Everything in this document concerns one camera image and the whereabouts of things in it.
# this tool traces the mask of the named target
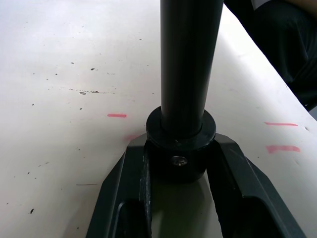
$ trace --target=screw head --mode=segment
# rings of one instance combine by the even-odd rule
[[[173,156],[171,162],[175,166],[184,166],[187,164],[187,159],[183,156]]]

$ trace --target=person's arm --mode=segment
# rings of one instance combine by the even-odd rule
[[[315,19],[317,19],[317,0],[285,0],[290,2],[306,12],[310,13]]]

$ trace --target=black metal pole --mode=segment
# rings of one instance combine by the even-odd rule
[[[161,0],[161,125],[175,138],[202,127],[223,0]]]

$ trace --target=pink mark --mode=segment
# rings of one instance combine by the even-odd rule
[[[133,140],[133,139],[135,139],[137,137],[139,137],[139,135],[127,135],[127,136],[124,137],[124,140],[131,141],[131,140]]]
[[[265,122],[267,125],[289,125],[289,126],[298,126],[297,124],[294,123],[274,123],[274,122]]]
[[[126,118],[127,117],[126,114],[108,114],[107,116],[110,118]]]
[[[301,152],[301,149],[294,145],[268,145],[266,146],[266,149],[270,154],[279,150]]]

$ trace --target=white table surface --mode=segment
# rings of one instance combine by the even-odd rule
[[[0,237],[83,238],[103,180],[160,105],[159,0],[0,7]],[[226,7],[206,109],[316,237],[317,123]],[[268,151],[283,145],[300,152]],[[154,238],[221,237],[206,178],[154,195]]]

